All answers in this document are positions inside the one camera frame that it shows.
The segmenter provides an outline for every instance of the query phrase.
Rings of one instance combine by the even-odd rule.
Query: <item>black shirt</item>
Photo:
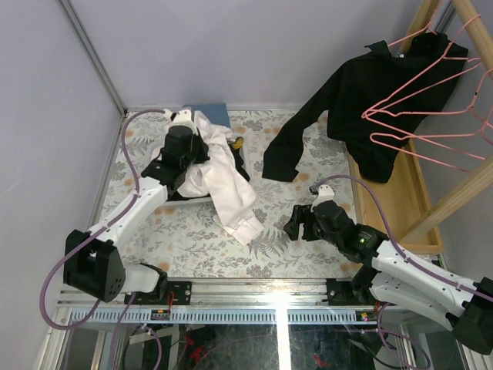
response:
[[[392,174],[398,151],[372,143],[370,134],[392,133],[399,137],[403,134],[362,119],[361,115],[439,59],[448,43],[445,34],[425,33],[414,37],[404,58],[393,58],[385,41],[380,41],[368,46],[371,50],[368,54],[345,62],[270,143],[263,155],[262,177],[293,181],[298,174],[295,167],[303,153],[304,129],[316,122],[323,111],[329,110],[327,135],[346,143],[347,151],[358,164],[362,177],[386,183]],[[466,48],[452,44],[447,56],[465,57],[467,54]],[[459,73],[464,63],[464,60],[441,60],[386,104]],[[442,111],[457,82],[458,78],[451,79],[388,110],[392,113]],[[373,116],[378,121],[411,133],[425,117],[426,115],[392,117],[383,113]],[[408,142],[382,136],[378,139],[399,147]]]

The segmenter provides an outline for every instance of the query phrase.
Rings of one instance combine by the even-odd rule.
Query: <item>floral pattern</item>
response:
[[[335,173],[349,174],[343,143],[327,138],[327,114],[304,133],[305,151],[300,171],[292,183],[262,179],[263,152],[292,117],[292,111],[233,111],[231,127],[245,138],[251,164],[251,184],[257,192],[253,212],[265,226],[264,232],[247,247],[213,220],[212,203],[170,207],[163,204],[140,225],[135,237],[120,251],[124,264],[145,261],[177,278],[347,278],[358,265],[348,262],[325,241],[290,241],[283,226],[293,206],[310,204],[309,187]],[[139,117],[127,130],[129,155],[142,172],[150,151],[163,140],[166,124],[158,113]],[[112,168],[111,181],[103,205],[102,218],[134,187],[130,169],[120,150]],[[349,180],[331,183],[336,201],[355,219]]]

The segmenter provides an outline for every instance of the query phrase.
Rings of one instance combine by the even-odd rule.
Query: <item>white cloth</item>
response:
[[[178,193],[187,198],[210,194],[219,218],[215,221],[245,246],[262,232],[263,226],[252,211],[255,190],[236,170],[228,147],[226,139],[233,131],[211,124],[200,111],[195,112],[193,121],[209,147],[210,160],[188,169]]]

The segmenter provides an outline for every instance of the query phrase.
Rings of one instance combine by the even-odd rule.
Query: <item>blue folded fabric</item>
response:
[[[191,108],[192,110],[201,111],[214,125],[221,125],[229,128],[231,127],[230,117],[228,116],[225,103],[185,104],[183,108]]]

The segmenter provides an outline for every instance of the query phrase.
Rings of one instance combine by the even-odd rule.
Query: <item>wooden clothing rack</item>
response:
[[[463,23],[478,15],[471,0],[451,2]],[[407,34],[424,29],[439,4],[440,0],[423,0]],[[476,18],[467,25],[466,31],[486,69],[493,69],[493,39],[481,18]],[[405,40],[401,44],[401,52],[406,52],[410,43],[410,39]],[[412,140],[407,149],[416,153]],[[357,164],[351,156],[349,163],[351,174],[361,178]],[[443,241],[437,225],[493,183],[493,155],[482,161],[435,205],[431,205],[416,156],[399,153],[394,172],[387,183],[367,183],[377,194],[391,229],[403,246],[417,254],[437,254],[443,250]],[[354,185],[353,192],[358,221],[385,232],[381,215],[370,194],[359,184]]]

